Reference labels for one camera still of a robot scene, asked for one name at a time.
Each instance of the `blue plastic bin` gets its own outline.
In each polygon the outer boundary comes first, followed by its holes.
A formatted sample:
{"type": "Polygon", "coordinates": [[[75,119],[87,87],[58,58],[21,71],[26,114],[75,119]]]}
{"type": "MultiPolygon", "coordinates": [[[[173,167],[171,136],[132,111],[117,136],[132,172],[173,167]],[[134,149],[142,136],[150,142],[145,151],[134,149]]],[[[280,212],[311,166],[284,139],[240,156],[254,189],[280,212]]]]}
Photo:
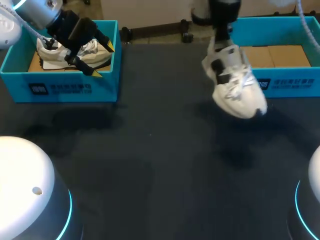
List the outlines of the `blue plastic bin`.
{"type": "Polygon", "coordinates": [[[95,21],[114,48],[110,71],[102,77],[85,76],[80,71],[28,72],[36,50],[36,38],[23,29],[20,40],[10,49],[0,69],[8,91],[16,103],[115,102],[121,68],[121,40],[117,21],[95,21]]]}
{"type": "MultiPolygon", "coordinates": [[[[306,17],[320,43],[320,25],[306,17]]],[[[316,52],[299,17],[239,18],[233,24],[233,41],[242,47],[301,45],[312,67],[254,68],[267,98],[320,97],[320,54],[316,52]]]]}

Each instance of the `white cable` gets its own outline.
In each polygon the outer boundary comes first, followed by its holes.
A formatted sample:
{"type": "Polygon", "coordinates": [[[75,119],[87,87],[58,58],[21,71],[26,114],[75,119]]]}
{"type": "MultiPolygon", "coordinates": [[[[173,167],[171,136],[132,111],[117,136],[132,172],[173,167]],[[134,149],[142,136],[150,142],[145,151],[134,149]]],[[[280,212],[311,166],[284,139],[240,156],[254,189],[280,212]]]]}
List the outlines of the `white cable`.
{"type": "Polygon", "coordinates": [[[320,45],[317,42],[317,40],[315,39],[314,35],[312,34],[312,32],[311,32],[311,30],[308,27],[308,24],[306,22],[304,11],[302,9],[301,0],[296,0],[296,4],[298,6],[298,12],[299,12],[299,16],[300,16],[303,28],[304,28],[306,34],[308,35],[310,41],[312,42],[312,44],[315,46],[315,49],[320,53],[320,45]]]}
{"type": "Polygon", "coordinates": [[[39,34],[38,32],[36,32],[35,30],[33,30],[32,27],[30,27],[28,25],[28,23],[26,23],[25,20],[23,20],[15,10],[13,10],[11,7],[8,7],[8,6],[4,5],[4,4],[2,4],[1,2],[0,2],[0,7],[4,8],[10,14],[12,14],[29,31],[29,33],[34,35],[36,38],[41,39],[42,42],[46,43],[45,37],[42,36],[41,34],[39,34]]]}

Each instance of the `shoe sole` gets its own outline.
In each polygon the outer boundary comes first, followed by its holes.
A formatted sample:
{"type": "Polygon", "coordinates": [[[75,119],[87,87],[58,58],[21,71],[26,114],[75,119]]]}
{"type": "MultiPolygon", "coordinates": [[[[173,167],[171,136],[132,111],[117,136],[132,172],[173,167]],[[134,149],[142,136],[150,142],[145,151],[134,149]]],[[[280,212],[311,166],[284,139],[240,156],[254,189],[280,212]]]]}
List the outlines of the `shoe sole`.
{"type": "MultiPolygon", "coordinates": [[[[40,65],[43,70],[72,70],[77,69],[75,66],[69,66],[66,61],[44,61],[40,56],[40,65]]],[[[105,59],[96,63],[88,64],[89,67],[92,67],[93,69],[100,69],[103,67],[110,66],[112,62],[112,56],[106,61],[105,59]]]]}

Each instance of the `dark tabletop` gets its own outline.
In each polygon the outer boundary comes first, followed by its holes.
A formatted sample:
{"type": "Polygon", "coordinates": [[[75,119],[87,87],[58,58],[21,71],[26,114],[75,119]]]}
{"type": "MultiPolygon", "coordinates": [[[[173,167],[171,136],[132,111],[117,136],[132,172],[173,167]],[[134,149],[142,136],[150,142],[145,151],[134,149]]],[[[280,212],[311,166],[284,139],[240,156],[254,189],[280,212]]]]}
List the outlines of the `dark tabletop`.
{"type": "Polygon", "coordinates": [[[51,157],[84,240],[289,239],[287,210],[320,145],[320,99],[228,116],[211,98],[206,48],[128,46],[117,104],[14,104],[0,83],[0,134],[51,157]]]}

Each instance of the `shoe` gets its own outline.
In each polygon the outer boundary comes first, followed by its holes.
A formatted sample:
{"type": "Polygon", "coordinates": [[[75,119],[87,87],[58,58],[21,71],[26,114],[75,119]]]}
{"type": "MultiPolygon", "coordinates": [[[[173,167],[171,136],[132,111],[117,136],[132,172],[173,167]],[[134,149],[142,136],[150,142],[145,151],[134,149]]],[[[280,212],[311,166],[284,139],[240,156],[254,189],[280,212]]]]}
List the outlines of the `shoe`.
{"type": "Polygon", "coordinates": [[[202,66],[215,85],[212,98],[225,112],[241,119],[267,113],[265,95],[239,46],[213,37],[202,66]]]}
{"type": "MultiPolygon", "coordinates": [[[[76,68],[76,66],[69,66],[65,61],[65,56],[70,50],[57,41],[54,42],[52,49],[48,50],[45,48],[44,43],[40,39],[37,39],[36,50],[44,70],[76,68]]],[[[112,52],[108,52],[96,39],[93,39],[82,46],[77,56],[88,66],[99,69],[111,64],[112,52]]]]}

